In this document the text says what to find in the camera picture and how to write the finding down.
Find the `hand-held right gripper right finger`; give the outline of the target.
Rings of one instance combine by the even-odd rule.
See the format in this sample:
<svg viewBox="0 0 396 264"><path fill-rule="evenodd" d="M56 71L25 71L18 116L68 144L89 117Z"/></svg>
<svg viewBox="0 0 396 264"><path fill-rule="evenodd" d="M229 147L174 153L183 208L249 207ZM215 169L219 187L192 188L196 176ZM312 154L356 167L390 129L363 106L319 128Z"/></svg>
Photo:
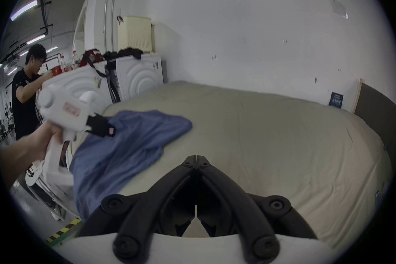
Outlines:
<svg viewBox="0 0 396 264"><path fill-rule="evenodd" d="M210 237L238 234L246 260L274 260L277 234L317 240L317 236L282 196L246 193L204 156L196 156L196 215Z"/></svg>

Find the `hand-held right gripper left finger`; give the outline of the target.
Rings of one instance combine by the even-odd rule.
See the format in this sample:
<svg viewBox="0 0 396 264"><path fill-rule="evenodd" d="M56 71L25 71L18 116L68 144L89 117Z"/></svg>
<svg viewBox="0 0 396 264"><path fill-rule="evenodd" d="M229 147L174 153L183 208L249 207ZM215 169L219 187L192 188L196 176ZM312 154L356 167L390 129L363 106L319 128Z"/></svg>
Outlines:
<svg viewBox="0 0 396 264"><path fill-rule="evenodd" d="M77 237L116 233L111 249L117 259L148 259L154 233L181 237L195 217L195 164L189 156L146 192L105 197Z"/></svg>

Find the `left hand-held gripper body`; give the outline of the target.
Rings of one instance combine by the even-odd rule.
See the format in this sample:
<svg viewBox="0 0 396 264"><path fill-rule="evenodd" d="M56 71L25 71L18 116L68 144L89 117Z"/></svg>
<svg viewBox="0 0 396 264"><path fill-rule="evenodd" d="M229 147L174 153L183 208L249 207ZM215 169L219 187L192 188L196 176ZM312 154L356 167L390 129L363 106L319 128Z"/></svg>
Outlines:
<svg viewBox="0 0 396 264"><path fill-rule="evenodd" d="M62 129L62 141L53 135L48 144L42 165L44 181L73 186L72 173L59 166L63 144L73 141L80 132L109 137L109 122L100 114L106 108L105 101L95 91L87 91L76 98L68 90L51 84L39 94L38 104L42 117Z"/></svg>

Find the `person's left hand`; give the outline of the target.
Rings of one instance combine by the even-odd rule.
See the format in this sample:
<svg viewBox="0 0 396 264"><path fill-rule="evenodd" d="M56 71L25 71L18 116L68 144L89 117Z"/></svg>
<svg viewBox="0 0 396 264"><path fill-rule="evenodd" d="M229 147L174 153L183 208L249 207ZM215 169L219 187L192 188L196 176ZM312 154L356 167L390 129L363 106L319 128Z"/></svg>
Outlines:
<svg viewBox="0 0 396 264"><path fill-rule="evenodd" d="M34 133L31 135L32 140L32 151L33 160L42 161L44 160L49 144L53 140L63 148L63 135L62 128L52 124L49 121L45 121Z"/></svg>

